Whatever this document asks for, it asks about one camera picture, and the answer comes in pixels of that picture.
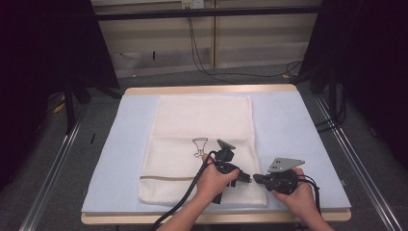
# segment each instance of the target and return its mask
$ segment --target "power cord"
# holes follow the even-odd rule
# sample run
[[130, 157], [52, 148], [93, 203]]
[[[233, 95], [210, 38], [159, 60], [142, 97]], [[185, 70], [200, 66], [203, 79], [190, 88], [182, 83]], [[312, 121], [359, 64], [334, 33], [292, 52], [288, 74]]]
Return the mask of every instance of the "power cord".
[[[296, 61], [296, 62], [290, 62], [286, 65], [286, 71], [283, 73], [278, 73], [278, 74], [273, 74], [273, 75], [259, 75], [259, 74], [248, 74], [248, 73], [235, 73], [235, 72], [222, 72], [222, 73], [210, 73], [208, 72], [208, 70], [206, 70], [201, 62], [200, 56], [198, 54], [198, 49], [197, 49], [197, 44], [195, 41], [195, 36], [194, 36], [194, 28], [192, 26], [192, 20], [190, 17], [188, 17], [189, 20], [189, 27], [190, 27], [190, 37], [191, 37], [191, 52], [192, 52], [192, 59], [194, 61], [194, 65], [195, 67], [203, 74], [206, 74], [207, 76], [209, 76], [212, 79], [227, 83], [227, 84], [232, 84], [232, 85], [237, 85], [236, 83], [230, 82], [230, 81], [226, 81], [226, 80], [222, 80], [222, 79], [218, 79], [214, 76], [218, 76], [218, 75], [241, 75], [241, 76], [253, 76], [253, 77], [260, 77], [260, 78], [271, 78], [271, 77], [277, 77], [277, 76], [282, 76], [284, 74], [290, 74], [290, 72], [295, 69], [296, 67], [298, 67], [300, 64], [302, 64], [301, 61]], [[195, 54], [197, 56], [197, 59], [199, 61], [200, 67], [198, 66], [196, 60], [195, 60]]]
[[315, 203], [316, 203], [316, 208], [318, 209], [319, 213], [321, 214], [321, 210], [320, 210], [320, 195], [319, 195], [319, 187], [316, 184], [315, 180], [312, 179], [312, 177], [307, 176], [307, 175], [297, 175], [297, 176], [303, 176], [307, 179], [298, 179], [297, 182], [305, 182], [308, 183], [309, 185], [311, 185], [313, 187], [313, 190], [315, 191]]
[[343, 122], [345, 121], [345, 118], [346, 118], [346, 116], [347, 116], [347, 109], [346, 109], [346, 105], [345, 105], [345, 98], [346, 98], [346, 94], [345, 94], [344, 88], [342, 87], [342, 100], [341, 100], [341, 103], [340, 103], [340, 109], [339, 109], [339, 111], [337, 112], [337, 118], [338, 118], [338, 120], [335, 121], [333, 118], [330, 117], [330, 118], [326, 119], [325, 121], [316, 123], [316, 124], [315, 124], [316, 127], [320, 127], [320, 126], [322, 126], [322, 125], [325, 125], [325, 124], [327, 124], [328, 122], [333, 123], [333, 124], [330, 125], [329, 127], [325, 127], [325, 128], [322, 128], [322, 129], [318, 129], [318, 133], [322, 133], [322, 132], [326, 132], [326, 131], [332, 130], [333, 128], [339, 127], [340, 125], [343, 124]]
[[195, 184], [197, 183], [198, 179], [200, 178], [200, 176], [202, 175], [202, 173], [204, 172], [205, 168], [211, 164], [208, 164], [208, 160], [210, 160], [210, 157], [212, 154], [214, 154], [215, 152], [212, 151], [208, 154], [207, 158], [205, 159], [205, 161], [203, 162], [203, 164], [201, 165], [200, 170], [197, 172], [197, 174], [195, 175], [194, 179], [192, 180], [189, 188], [187, 189], [186, 193], [184, 194], [183, 198], [181, 198], [181, 200], [172, 208], [170, 209], [167, 213], [165, 213], [163, 216], [161, 216], [160, 218], [158, 218], [156, 220], [156, 222], [154, 222], [154, 224], [152, 225], [152, 227], [150, 228], [150, 231], [155, 231], [158, 227], [159, 224], [165, 220], [166, 218], [168, 218], [169, 216], [171, 216], [172, 214], [174, 214], [174, 212], [176, 212], [185, 202], [186, 200], [189, 198], [192, 190], [194, 189]]

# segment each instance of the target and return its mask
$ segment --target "gray floor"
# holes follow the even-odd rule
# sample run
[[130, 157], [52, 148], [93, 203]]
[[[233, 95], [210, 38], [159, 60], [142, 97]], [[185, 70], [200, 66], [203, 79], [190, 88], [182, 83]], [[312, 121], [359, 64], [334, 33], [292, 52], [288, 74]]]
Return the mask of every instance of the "gray floor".
[[[267, 74], [285, 72], [285, 65], [232, 68], [224, 71]], [[154, 86], [194, 86], [233, 84], [281, 84], [288, 79], [218, 75], [209, 77], [198, 71], [162, 74], [154, 76], [120, 79], [121, 89]], [[308, 83], [299, 84], [298, 89], [314, 122], [324, 117], [315, 97], [309, 92]], [[119, 104], [99, 92], [92, 90], [93, 98], [87, 105], [76, 105], [76, 110], [85, 108], [84, 120], [64, 162], [48, 203], [40, 217], [37, 230], [115, 230], [113, 226], [89, 226], [81, 222], [81, 207], [87, 187], [97, 164], [104, 142], [108, 137]], [[21, 166], [14, 180], [0, 193], [0, 230], [18, 230], [31, 204], [52, 166], [56, 153], [64, 140], [64, 111], [47, 115], [33, 144], [32, 153]], [[370, 133], [370, 125], [353, 106], [347, 102], [347, 118], [342, 125], [360, 159], [364, 163], [378, 189], [391, 205], [398, 221], [408, 227], [408, 173], [390, 153], [386, 143]], [[387, 230], [381, 217], [351, 167], [344, 151], [331, 131], [320, 133], [340, 178], [347, 185], [344, 189], [352, 204], [352, 218], [347, 222], [332, 223], [337, 230]], [[122, 225], [120, 230], [147, 230], [148, 226]], [[221, 225], [194, 226], [194, 230], [294, 230], [292, 225]]]

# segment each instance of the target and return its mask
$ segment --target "brown stripe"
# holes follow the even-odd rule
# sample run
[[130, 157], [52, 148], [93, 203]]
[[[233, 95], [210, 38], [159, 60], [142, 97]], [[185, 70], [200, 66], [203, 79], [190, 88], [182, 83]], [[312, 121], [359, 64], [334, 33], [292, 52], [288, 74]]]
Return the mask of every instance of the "brown stripe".
[[191, 181], [194, 177], [165, 177], [165, 176], [141, 176], [140, 180], [160, 180], [160, 181]]

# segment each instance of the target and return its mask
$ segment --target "table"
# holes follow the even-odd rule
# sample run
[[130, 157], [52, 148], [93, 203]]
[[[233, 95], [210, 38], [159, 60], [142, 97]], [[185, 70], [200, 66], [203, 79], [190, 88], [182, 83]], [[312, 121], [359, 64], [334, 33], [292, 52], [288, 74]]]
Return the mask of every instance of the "table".
[[[302, 167], [305, 172], [311, 172], [315, 180], [318, 182], [318, 185], [321, 188], [320, 194], [320, 203], [321, 203], [321, 208], [322, 208], [322, 215], [324, 219], [328, 221], [346, 221], [351, 218], [351, 213], [349, 208], [351, 207], [348, 199], [345, 195], [345, 192], [340, 184], [339, 181], [333, 181], [333, 179], [325, 179], [325, 178], [336, 178], [337, 174], [331, 165], [330, 160], [328, 159], [327, 153], [325, 152], [324, 147], [322, 147], [321, 140], [319, 139], [319, 135], [316, 132], [316, 129], [314, 130], [314, 124], [312, 120], [310, 119], [310, 116], [307, 113], [306, 108], [304, 107], [303, 101], [301, 100], [300, 95], [297, 92], [297, 89], [293, 85], [240, 85], [240, 86], [200, 86], [200, 87], [164, 87], [164, 88], [135, 88], [135, 89], [128, 89], [125, 92], [124, 98], [127, 96], [139, 96], [139, 97], [148, 97], [148, 95], [162, 95], [162, 94], [190, 94], [190, 93], [203, 93], [203, 94], [212, 94], [212, 93], [227, 93], [227, 94], [252, 94], [254, 98], [254, 121], [257, 119], [257, 116], [259, 113], [257, 113], [257, 110], [259, 111], [260, 107], [257, 106], [260, 102], [257, 102], [257, 98], [259, 98], [259, 94], [264, 95], [266, 94], [267, 96], [274, 95], [274, 96], [279, 96], [276, 99], [274, 99], [276, 102], [281, 102], [282, 99], [285, 97], [288, 97], [291, 95], [291, 100], [288, 98], [288, 102], [291, 102], [291, 105], [288, 105], [287, 108], [282, 108], [281, 111], [283, 112], [290, 112], [292, 110], [297, 110], [298, 113], [292, 114], [293, 118], [291, 121], [281, 121], [281, 122], [276, 122], [273, 119], [270, 119], [270, 123], [274, 123], [275, 125], [278, 124], [286, 124], [289, 126], [301, 126], [301, 130], [306, 130], [308, 132], [308, 136], [304, 138], [306, 143], [310, 144], [310, 149], [313, 150], [313, 153], [318, 152], [316, 154], [316, 157], [313, 157], [315, 159], [319, 159], [318, 161], [306, 161], [307, 164]], [[126, 194], [127, 191], [126, 189], [131, 189], [133, 190], [134, 187], [130, 188], [123, 188], [118, 189], [116, 192], [112, 188], [118, 187], [127, 187], [123, 186], [123, 184], [120, 184], [116, 182], [117, 180], [120, 181], [121, 178], [126, 178], [128, 175], [123, 175], [123, 174], [117, 174], [117, 178], [113, 177], [113, 180], [108, 179], [112, 175], [116, 175], [114, 170], [111, 170], [111, 174], [108, 175], [103, 175], [106, 171], [108, 171], [108, 166], [112, 165], [112, 161], [115, 161], [116, 158], [110, 158], [110, 156], [113, 156], [114, 153], [112, 151], [113, 146], [117, 146], [117, 144], [114, 144], [112, 142], [111, 137], [115, 135], [114, 127], [120, 126], [120, 121], [121, 117], [123, 115], [126, 115], [129, 112], [126, 112], [124, 108], [119, 107], [115, 123], [113, 125], [113, 130], [111, 130], [110, 137], [108, 138], [104, 150], [102, 151], [101, 159], [98, 163], [98, 166], [95, 169], [95, 173], [92, 177], [91, 184], [89, 185], [89, 193], [87, 195], [87, 199], [84, 203], [83, 211], [82, 211], [82, 222], [85, 224], [148, 224], [148, 223], [153, 223], [157, 218], [161, 216], [166, 210], [169, 210], [170, 208], [166, 207], [155, 207], [152, 205], [142, 205], [138, 203], [137, 200], [134, 198], [131, 198], [129, 194], [132, 194], [132, 192], [129, 192], [129, 194]], [[260, 136], [260, 134], [263, 134], [264, 131], [261, 131], [262, 128], [258, 125], [258, 132], [257, 132], [257, 141], [264, 139], [266, 136]], [[277, 152], [284, 152], [285, 149], [291, 149], [292, 146], [293, 148], [296, 148], [297, 145], [302, 145], [302, 141], [298, 142], [299, 144], [294, 144], [291, 146], [283, 146], [283, 147], [274, 147]], [[262, 158], [265, 158], [262, 154], [263, 153], [263, 147], [259, 144], [257, 144], [257, 151], [260, 152], [260, 160]], [[308, 150], [298, 150], [297, 152], [299, 154], [297, 155], [310, 155], [310, 154], [304, 154], [301, 152], [307, 152]], [[266, 170], [268, 168], [268, 165], [263, 165], [262, 169]], [[316, 169], [319, 167], [319, 171], [324, 172], [324, 174], [313, 174], [316, 171]], [[136, 176], [133, 176], [132, 178], [129, 178], [130, 180], [134, 180], [134, 178], [137, 178]], [[117, 195], [120, 197], [120, 199], [123, 200], [123, 197], [129, 196], [129, 203], [126, 201], [126, 203], [123, 203], [122, 205], [115, 205], [115, 203], [120, 203], [120, 202], [115, 202], [115, 198], [112, 197], [112, 195], [109, 195], [109, 192], [105, 192], [104, 190], [101, 190], [101, 187], [106, 187], [103, 184], [109, 184], [111, 182], [112, 184], [116, 185], [110, 185], [109, 188], [107, 188], [107, 191], [111, 190], [113, 194], [115, 193], [123, 193], [123, 196]], [[98, 203], [99, 201], [105, 201], [103, 200], [103, 196], [106, 196], [105, 199], [112, 200], [112, 204], [106, 205], [101, 205]], [[292, 213], [290, 213], [288, 210], [285, 210], [285, 207], [282, 206], [282, 204], [279, 204], [280, 202], [276, 202], [276, 200], [273, 200], [272, 198], [269, 199], [268, 201], [268, 206], [269, 204], [272, 204], [271, 206], [273, 207], [268, 207], [266, 209], [228, 209], [228, 208], [223, 208], [223, 209], [212, 209], [210, 208], [208, 211], [206, 210], [196, 221], [197, 224], [202, 224], [202, 223], [271, 223], [271, 222], [297, 222], [299, 221], [299, 218], [296, 218]]]

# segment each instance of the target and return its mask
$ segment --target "wall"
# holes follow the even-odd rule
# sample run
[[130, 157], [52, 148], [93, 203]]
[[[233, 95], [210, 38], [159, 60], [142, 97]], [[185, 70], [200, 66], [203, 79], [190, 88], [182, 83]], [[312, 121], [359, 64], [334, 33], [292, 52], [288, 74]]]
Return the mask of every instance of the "wall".
[[[96, 13], [179, 10], [181, 1], [93, 0]], [[319, 5], [319, 0], [205, 0], [205, 8]], [[316, 15], [253, 15], [193, 18], [200, 60], [205, 68], [300, 61]], [[100, 27], [116, 75], [129, 77], [196, 69], [186, 18], [102, 21]]]

